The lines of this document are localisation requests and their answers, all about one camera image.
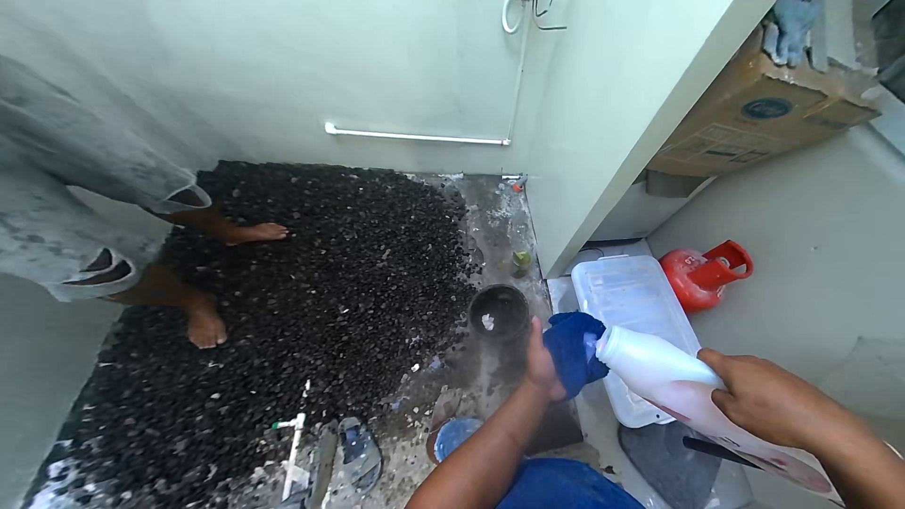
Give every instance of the hand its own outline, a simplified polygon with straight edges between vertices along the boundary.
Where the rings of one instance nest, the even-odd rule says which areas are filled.
[[[698,359],[716,371],[728,389],[711,394],[717,408],[767,442],[817,455],[852,433],[871,434],[852,412],[769,360],[727,356],[709,348],[699,351]]]
[[[566,397],[566,388],[557,376],[553,356],[544,347],[544,335],[540,318],[531,319],[531,334],[528,338],[528,369],[522,383],[539,389],[550,401],[559,401]]]

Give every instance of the blue towel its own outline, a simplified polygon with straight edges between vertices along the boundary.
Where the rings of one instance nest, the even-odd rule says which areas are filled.
[[[586,312],[561,312],[550,317],[544,332],[544,346],[553,357],[557,375],[566,388],[566,399],[572,399],[594,380],[610,372],[597,360],[594,345],[606,330],[597,318]]]

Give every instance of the pvc pipe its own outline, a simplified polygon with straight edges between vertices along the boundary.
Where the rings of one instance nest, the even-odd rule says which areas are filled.
[[[301,429],[305,426],[305,414],[301,413],[295,417],[295,419],[289,421],[293,426],[295,426],[295,433],[292,434],[292,449],[289,450],[289,460],[286,462],[286,480],[283,483],[283,497],[280,499],[286,500],[289,498],[289,492],[292,488],[292,474],[295,472],[295,458],[298,455],[299,451],[299,442],[301,440]]]
[[[506,34],[514,34],[519,30],[521,23],[525,20],[525,1],[521,2],[521,13],[519,15],[519,20],[513,25],[510,26],[508,14],[509,14],[509,6],[512,3],[512,0],[503,0],[503,31]]]
[[[372,130],[339,129],[333,122],[324,122],[327,134],[349,136],[367,136],[369,138],[415,139],[419,141],[453,141],[456,143],[478,143],[481,145],[501,145],[508,147],[511,139],[458,138],[455,136],[422,136],[419,134],[400,134],[395,132],[375,132]]]
[[[521,35],[521,54],[519,55],[519,69],[515,75],[515,90],[512,91],[512,115],[510,116],[509,131],[506,133],[506,140],[512,139],[512,131],[515,129],[515,116],[519,112],[519,94],[521,92],[521,75],[525,72],[525,50],[528,48],[528,29],[524,30]]]

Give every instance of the cardboard box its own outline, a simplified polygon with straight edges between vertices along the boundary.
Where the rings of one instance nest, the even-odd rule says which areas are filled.
[[[852,71],[806,63],[777,67],[757,29],[691,108],[647,168],[694,177],[723,175],[816,143],[880,113],[852,90]]]

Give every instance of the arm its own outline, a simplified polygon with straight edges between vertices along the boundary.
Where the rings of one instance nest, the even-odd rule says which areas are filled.
[[[528,371],[518,388],[427,476],[407,508],[492,508],[509,491],[525,447],[547,407],[566,395],[540,329],[540,319],[535,317],[529,337]]]
[[[698,357],[726,384],[711,396],[726,417],[767,442],[816,456],[846,507],[905,504],[905,461],[820,389],[769,360],[710,349]]]

